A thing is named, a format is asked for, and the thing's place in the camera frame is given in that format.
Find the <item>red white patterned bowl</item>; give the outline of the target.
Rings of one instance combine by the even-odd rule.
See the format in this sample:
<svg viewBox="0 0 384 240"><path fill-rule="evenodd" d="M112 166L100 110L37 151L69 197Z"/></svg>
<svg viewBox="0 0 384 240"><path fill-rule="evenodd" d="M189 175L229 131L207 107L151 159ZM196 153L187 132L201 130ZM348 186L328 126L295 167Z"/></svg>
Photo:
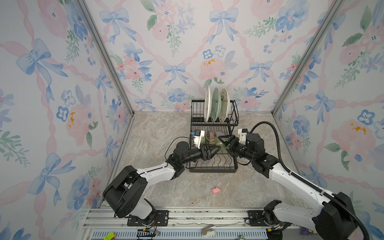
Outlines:
<svg viewBox="0 0 384 240"><path fill-rule="evenodd" d="M213 132L209 132L210 134L210 144L209 145L216 145L217 144L217 138Z"/></svg>

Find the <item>green glass cup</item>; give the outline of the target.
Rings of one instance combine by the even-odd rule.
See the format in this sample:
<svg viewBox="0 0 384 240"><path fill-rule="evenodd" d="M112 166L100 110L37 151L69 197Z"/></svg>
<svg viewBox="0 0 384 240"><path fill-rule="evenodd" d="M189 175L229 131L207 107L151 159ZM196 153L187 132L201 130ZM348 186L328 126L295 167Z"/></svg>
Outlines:
<svg viewBox="0 0 384 240"><path fill-rule="evenodd" d="M226 151L227 150L227 147L224 144L222 144L222 143L217 144L217 146L220 147L221 151Z"/></svg>

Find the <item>lavender ceramic bowl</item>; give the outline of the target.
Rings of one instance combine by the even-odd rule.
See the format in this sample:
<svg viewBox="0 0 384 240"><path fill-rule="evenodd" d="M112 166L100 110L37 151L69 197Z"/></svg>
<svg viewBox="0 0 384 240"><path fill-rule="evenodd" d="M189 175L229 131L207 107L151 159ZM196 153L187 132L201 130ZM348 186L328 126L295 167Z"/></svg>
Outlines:
<svg viewBox="0 0 384 240"><path fill-rule="evenodd" d="M217 132L215 132L215 136L216 136L216 138L223 138L223 137L225 137L225 136L227 136L228 134L227 133L224 133L224 132L219 132L219 131L217 131Z"/></svg>

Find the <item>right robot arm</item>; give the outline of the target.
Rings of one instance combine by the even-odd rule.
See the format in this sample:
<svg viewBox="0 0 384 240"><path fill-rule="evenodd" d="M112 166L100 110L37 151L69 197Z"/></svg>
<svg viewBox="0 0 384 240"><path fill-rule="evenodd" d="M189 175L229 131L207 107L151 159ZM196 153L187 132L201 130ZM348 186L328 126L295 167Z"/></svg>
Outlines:
<svg viewBox="0 0 384 240"><path fill-rule="evenodd" d="M264 208L266 224L294 224L315 231L324 240L347 240L360 227L347 195L333 194L285 167L278 158L266 153L260 135L248 134L245 143L234 135L221 136L219 140L231 156L249 160L258 173L283 185L309 205L300 208L273 200Z"/></svg>

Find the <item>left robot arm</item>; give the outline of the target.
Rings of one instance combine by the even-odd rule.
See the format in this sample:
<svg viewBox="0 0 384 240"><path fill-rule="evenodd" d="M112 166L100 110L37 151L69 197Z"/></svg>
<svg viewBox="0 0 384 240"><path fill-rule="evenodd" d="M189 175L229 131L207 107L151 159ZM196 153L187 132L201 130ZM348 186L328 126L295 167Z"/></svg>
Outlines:
<svg viewBox="0 0 384 240"><path fill-rule="evenodd" d="M156 209L142 197L145 189L178 178L185 171L185 164L210 160L220 150L218 145L202 145L191 149L187 142L179 142L167 160L158 166L146 169L135 169L131 165L124 167L104 190L103 199L118 218L134 216L151 220Z"/></svg>

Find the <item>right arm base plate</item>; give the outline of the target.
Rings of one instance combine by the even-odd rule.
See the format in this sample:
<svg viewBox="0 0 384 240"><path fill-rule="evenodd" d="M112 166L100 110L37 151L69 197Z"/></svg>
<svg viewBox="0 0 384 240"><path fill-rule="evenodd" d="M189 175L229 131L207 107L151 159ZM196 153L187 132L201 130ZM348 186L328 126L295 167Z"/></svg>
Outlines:
<svg viewBox="0 0 384 240"><path fill-rule="evenodd" d="M244 222L251 227L268 227L268 228L280 228L285 226L286 222L279 221L274 215L265 213L264 210L250 210L247 211L248 216Z"/></svg>

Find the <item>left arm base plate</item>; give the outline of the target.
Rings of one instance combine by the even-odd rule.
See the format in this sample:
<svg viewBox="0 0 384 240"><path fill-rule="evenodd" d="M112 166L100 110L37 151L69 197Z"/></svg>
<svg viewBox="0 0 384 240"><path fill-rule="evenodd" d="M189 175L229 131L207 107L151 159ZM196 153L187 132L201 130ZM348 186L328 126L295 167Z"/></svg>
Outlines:
<svg viewBox="0 0 384 240"><path fill-rule="evenodd" d="M166 227L169 222L168 210L154 210L145 219L129 215L127 226L128 227Z"/></svg>

